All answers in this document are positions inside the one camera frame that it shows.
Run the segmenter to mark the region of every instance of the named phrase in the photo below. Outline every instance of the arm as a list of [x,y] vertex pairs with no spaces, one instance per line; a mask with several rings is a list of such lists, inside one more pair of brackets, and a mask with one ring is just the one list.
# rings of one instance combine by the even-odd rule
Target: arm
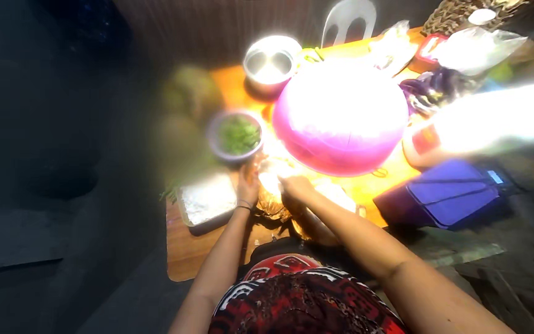
[[[247,182],[245,174],[243,167],[238,185],[239,200],[253,204],[257,201],[258,181],[256,175],[252,175],[250,182]],[[244,201],[239,201],[239,205],[248,206]],[[207,333],[215,307],[236,280],[248,216],[248,209],[234,210],[232,218],[201,265],[170,326],[169,334]]]
[[316,192],[307,178],[280,181],[381,283],[414,333],[514,333],[390,234]]

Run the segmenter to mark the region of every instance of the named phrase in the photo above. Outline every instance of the green vegetable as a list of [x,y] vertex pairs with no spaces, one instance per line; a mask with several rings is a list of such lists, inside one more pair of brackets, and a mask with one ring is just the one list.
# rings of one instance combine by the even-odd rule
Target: green vegetable
[[261,129],[242,116],[227,117],[219,125],[221,148],[231,155],[243,155],[256,148],[261,140]]

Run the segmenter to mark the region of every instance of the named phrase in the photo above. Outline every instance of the plastic chair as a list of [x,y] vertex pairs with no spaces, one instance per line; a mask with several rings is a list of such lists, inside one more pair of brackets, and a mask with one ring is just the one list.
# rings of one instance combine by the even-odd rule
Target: plastic chair
[[337,26],[337,37],[333,45],[345,43],[347,30],[355,19],[362,18],[366,21],[364,37],[372,37],[372,31],[376,22],[376,7],[370,0],[342,0],[329,12],[324,23],[323,38],[320,47],[323,47],[324,37],[332,26]]

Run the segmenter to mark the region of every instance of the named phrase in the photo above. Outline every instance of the orange table surface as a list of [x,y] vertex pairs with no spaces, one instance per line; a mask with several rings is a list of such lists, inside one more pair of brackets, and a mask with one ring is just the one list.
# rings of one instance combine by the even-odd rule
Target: orange table surface
[[[421,43],[424,40],[420,32],[421,28],[413,28],[409,31],[412,43]],[[375,40],[366,39],[352,43],[333,46],[322,49],[326,58],[351,58],[360,57],[368,53],[369,42]],[[222,68],[211,72],[212,77],[222,90],[227,108],[244,108],[254,111],[270,121],[272,102],[265,102],[249,95],[244,87],[245,74],[241,65]],[[404,79],[416,78],[419,75],[407,68],[401,71],[394,80],[401,82]],[[373,174],[362,175],[353,178],[337,178],[326,175],[333,183],[340,185],[346,193],[357,203],[366,208],[366,217],[380,227],[387,226],[372,201],[377,195],[400,184],[401,182],[419,175],[419,171],[413,169],[405,160],[401,143],[397,144],[392,154],[381,166],[388,174],[386,177],[376,177]],[[166,203],[166,247],[168,277],[174,281],[182,281],[194,278],[201,267],[205,257],[210,252],[224,227],[218,228],[200,236],[194,236],[189,228],[182,222],[180,211],[176,205]],[[263,225],[253,225],[248,240],[242,263],[248,263],[250,254],[258,246],[270,242],[272,237],[280,238],[289,235],[288,231],[278,234],[277,230],[271,230]]]

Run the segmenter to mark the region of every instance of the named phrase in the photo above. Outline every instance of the pink bowl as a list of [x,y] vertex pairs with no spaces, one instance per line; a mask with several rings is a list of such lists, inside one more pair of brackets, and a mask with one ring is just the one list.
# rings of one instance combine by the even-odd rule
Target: pink bowl
[[287,150],[315,171],[354,177],[389,157],[408,123],[403,91],[358,59],[327,59],[302,69],[273,111]]

